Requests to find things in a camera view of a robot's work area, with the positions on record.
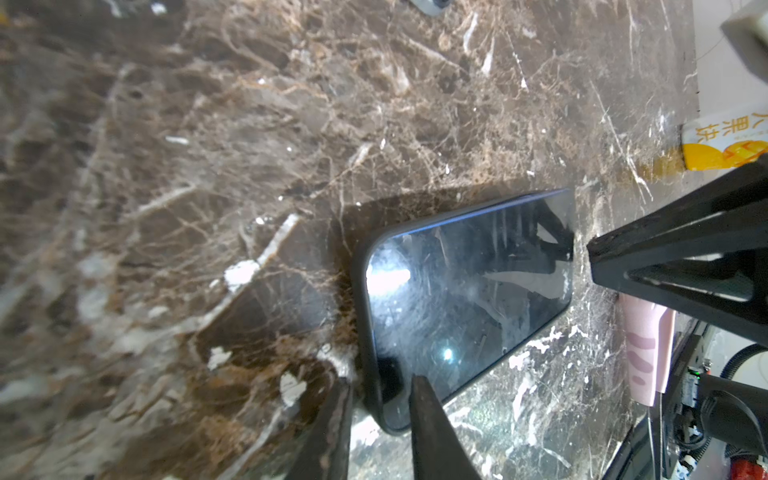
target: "black metal frame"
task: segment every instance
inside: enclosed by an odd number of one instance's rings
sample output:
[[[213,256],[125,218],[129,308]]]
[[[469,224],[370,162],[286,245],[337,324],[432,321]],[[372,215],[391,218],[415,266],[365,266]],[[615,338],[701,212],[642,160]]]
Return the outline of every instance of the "black metal frame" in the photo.
[[[768,346],[768,154],[587,249],[596,284]]]

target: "white wall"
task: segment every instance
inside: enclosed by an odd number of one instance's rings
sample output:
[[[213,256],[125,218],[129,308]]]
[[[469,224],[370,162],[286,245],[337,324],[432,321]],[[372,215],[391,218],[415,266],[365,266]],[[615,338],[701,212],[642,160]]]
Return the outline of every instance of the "white wall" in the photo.
[[[768,98],[768,84],[749,73],[720,30],[720,24],[748,0],[693,2],[701,115]]]

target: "gray object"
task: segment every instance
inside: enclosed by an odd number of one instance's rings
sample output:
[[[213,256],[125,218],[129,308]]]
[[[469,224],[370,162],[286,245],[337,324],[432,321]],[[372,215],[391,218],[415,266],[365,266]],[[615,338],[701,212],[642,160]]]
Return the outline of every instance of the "gray object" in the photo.
[[[422,12],[434,17],[443,13],[453,0],[411,0],[411,3],[419,7]]]
[[[768,83],[768,0],[753,0],[721,26],[744,66]]]

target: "brown marble surface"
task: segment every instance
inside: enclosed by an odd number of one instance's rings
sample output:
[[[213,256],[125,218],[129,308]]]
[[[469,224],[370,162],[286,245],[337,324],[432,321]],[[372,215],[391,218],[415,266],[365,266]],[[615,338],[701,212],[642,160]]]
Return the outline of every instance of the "brown marble surface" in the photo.
[[[375,227],[573,187],[574,300],[447,407],[484,478],[638,415],[584,249],[703,181],[690,1],[0,2],[0,477],[269,478],[357,380]],[[411,478],[356,413],[351,478]]]

